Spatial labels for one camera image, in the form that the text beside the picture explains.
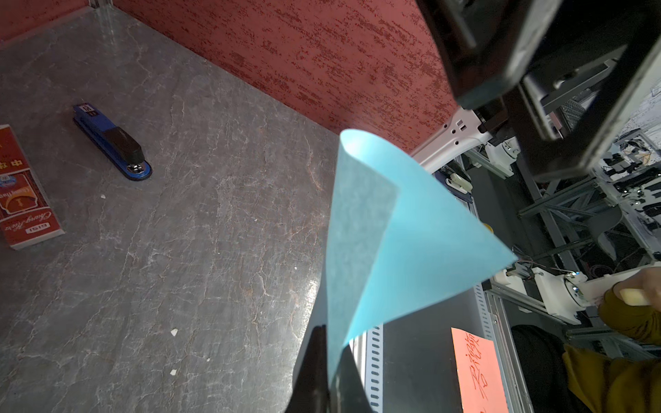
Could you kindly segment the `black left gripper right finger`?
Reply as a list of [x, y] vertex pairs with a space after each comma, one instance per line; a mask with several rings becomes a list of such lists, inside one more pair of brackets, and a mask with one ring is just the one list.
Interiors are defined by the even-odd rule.
[[330, 412], [372, 412], [353, 356], [342, 356], [338, 364], [330, 385]]

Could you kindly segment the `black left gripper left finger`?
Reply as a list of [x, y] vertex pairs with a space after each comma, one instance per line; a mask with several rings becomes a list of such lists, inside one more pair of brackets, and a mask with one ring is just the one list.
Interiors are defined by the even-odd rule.
[[326, 327], [312, 329], [294, 381], [287, 413], [323, 413], [329, 404]]

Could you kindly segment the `light blue square paper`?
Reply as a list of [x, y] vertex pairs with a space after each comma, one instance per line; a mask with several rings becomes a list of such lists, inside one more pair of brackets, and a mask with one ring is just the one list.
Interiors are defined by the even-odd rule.
[[342, 131], [325, 253], [328, 375], [363, 332], [461, 294], [515, 259], [408, 154]]

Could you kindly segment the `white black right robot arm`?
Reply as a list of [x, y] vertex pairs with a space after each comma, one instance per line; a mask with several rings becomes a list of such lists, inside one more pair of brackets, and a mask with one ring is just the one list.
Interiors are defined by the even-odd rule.
[[464, 109], [501, 102], [536, 180], [587, 174], [660, 77], [657, 1], [420, 1]]

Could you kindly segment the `orange paper note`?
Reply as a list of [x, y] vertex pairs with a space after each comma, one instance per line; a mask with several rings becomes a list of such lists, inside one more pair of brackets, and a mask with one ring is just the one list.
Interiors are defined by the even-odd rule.
[[464, 413], [509, 411], [495, 344], [464, 330], [451, 329]]

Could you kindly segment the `person in mustard sleeve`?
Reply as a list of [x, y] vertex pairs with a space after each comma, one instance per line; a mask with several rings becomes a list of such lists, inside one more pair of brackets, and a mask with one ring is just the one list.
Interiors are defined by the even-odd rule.
[[660, 345], [660, 268], [642, 268], [605, 291], [597, 308], [612, 330], [610, 354], [574, 347], [537, 325], [511, 335], [536, 412], [658, 412], [660, 356], [636, 345]]

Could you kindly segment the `red pencil box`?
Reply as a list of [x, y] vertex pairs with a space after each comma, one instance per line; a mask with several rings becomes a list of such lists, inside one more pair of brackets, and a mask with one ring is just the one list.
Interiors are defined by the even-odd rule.
[[15, 251], [65, 233], [9, 125], [1, 126], [1, 232]]

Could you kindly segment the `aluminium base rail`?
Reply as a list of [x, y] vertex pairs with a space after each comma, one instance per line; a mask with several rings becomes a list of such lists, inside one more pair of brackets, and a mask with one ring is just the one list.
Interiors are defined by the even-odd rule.
[[531, 412], [504, 301], [482, 286], [369, 330], [360, 363], [374, 412], [459, 412], [451, 330], [491, 340], [509, 412]]

